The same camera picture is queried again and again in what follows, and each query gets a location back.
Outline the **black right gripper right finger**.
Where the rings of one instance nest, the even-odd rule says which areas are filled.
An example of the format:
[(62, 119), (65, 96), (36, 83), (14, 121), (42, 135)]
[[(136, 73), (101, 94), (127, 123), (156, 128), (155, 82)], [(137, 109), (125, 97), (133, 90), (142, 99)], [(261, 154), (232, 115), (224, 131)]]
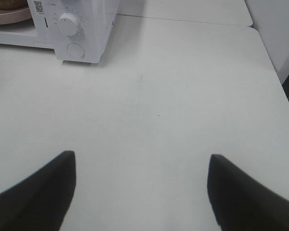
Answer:
[(210, 157), (207, 192), (223, 231), (289, 231), (289, 200), (220, 154)]

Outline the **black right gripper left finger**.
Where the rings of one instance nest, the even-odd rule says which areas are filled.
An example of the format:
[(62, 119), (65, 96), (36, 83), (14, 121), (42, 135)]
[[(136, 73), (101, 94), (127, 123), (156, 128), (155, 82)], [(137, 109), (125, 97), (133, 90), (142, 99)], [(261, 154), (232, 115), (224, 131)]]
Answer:
[(0, 231), (58, 231), (76, 187), (76, 157), (64, 151), (0, 193)]

